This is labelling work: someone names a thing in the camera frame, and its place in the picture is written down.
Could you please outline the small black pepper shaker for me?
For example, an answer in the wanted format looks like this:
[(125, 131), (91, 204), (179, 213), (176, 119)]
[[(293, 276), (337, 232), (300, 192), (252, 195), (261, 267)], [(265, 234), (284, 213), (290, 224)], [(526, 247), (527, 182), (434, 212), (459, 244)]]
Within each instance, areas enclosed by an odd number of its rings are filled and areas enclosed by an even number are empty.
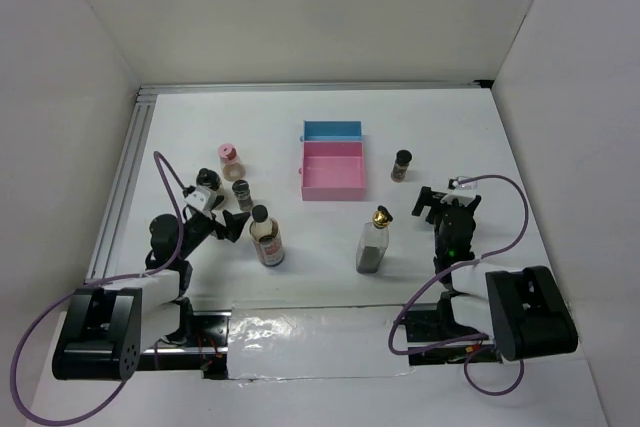
[(251, 197), (249, 183), (244, 179), (236, 180), (232, 184), (231, 188), (240, 210), (243, 212), (250, 212), (254, 203)]

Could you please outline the soy sauce bottle red label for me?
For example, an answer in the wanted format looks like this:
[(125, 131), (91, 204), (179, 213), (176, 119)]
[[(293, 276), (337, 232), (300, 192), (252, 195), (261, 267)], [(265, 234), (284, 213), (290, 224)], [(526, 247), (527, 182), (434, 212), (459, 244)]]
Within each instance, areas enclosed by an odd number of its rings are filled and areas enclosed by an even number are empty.
[(252, 208), (251, 219), (249, 233), (259, 261), (265, 267), (279, 265), (284, 260), (285, 251), (278, 222), (262, 204)]

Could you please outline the pink cap spice jar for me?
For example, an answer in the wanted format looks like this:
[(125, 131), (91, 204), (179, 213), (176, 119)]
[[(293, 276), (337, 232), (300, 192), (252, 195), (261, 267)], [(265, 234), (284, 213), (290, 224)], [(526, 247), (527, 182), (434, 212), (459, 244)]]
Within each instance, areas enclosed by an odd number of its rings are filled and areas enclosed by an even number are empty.
[(245, 167), (240, 160), (235, 146), (224, 143), (218, 148), (218, 156), (221, 163), (222, 175), (228, 182), (236, 182), (245, 177)]

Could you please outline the black cap spice jar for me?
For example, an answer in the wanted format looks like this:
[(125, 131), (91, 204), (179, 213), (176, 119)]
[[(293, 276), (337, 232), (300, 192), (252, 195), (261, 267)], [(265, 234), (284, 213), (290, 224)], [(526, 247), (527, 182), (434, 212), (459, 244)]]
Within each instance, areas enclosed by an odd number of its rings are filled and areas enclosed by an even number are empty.
[(391, 179), (394, 182), (402, 182), (406, 177), (406, 172), (412, 160), (412, 154), (406, 149), (396, 152), (394, 165), (391, 171)]

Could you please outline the square glass bottle gold spout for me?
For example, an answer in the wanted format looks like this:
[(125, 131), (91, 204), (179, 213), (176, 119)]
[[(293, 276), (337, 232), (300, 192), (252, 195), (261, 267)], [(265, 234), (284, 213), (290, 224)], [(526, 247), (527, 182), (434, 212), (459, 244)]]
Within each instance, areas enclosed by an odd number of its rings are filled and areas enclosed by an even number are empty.
[(389, 225), (393, 216), (388, 209), (379, 205), (372, 221), (364, 225), (356, 252), (356, 271), (373, 274), (379, 270), (389, 245)]

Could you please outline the black round cap jar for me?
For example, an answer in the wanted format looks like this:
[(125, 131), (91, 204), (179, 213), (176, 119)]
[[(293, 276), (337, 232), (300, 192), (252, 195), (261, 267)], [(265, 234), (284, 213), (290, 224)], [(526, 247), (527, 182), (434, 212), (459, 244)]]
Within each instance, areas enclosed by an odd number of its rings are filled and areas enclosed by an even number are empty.
[(217, 191), (221, 187), (221, 178), (214, 170), (201, 168), (196, 176), (196, 185)]

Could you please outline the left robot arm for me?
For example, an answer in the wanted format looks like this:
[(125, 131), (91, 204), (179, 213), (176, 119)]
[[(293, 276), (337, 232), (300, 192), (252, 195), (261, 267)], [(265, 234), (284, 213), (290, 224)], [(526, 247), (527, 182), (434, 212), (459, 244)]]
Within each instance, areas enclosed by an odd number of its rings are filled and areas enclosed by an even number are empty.
[(145, 271), (85, 285), (71, 296), (52, 358), (58, 380), (127, 381), (144, 351), (162, 338), (176, 346), (196, 337), (186, 292), (192, 275), (187, 257), (209, 237), (237, 241), (248, 212), (192, 210), (184, 220), (162, 214), (150, 223)]

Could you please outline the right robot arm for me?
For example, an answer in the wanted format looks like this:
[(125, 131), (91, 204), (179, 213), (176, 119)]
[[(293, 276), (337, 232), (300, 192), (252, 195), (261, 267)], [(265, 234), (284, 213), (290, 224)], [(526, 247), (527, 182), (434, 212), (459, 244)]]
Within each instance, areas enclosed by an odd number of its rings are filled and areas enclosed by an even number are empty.
[(435, 274), (450, 292), (436, 326), (448, 339), (469, 328), (489, 337), (508, 361), (568, 354), (578, 332), (551, 270), (546, 266), (500, 267), (472, 251), (475, 210), (481, 197), (420, 189), (412, 215), (427, 209), (434, 231)]

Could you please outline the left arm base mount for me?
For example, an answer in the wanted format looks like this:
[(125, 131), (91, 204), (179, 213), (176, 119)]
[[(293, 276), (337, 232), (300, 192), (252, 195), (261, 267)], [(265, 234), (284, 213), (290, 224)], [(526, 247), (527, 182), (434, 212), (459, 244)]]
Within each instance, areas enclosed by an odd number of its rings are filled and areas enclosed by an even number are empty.
[(191, 316), (183, 340), (159, 341), (141, 356), (138, 372), (190, 371), (204, 379), (228, 378), (230, 311), (201, 311)]

